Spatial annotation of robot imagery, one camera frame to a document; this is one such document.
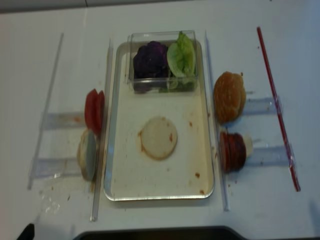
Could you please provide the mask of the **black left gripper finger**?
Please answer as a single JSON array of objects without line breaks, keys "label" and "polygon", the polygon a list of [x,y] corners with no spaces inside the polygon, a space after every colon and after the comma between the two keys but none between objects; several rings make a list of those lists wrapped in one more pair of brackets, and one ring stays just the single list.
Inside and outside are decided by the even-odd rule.
[{"label": "black left gripper finger", "polygon": [[18,236],[17,240],[33,240],[35,237],[35,225],[29,223],[21,234]]}]

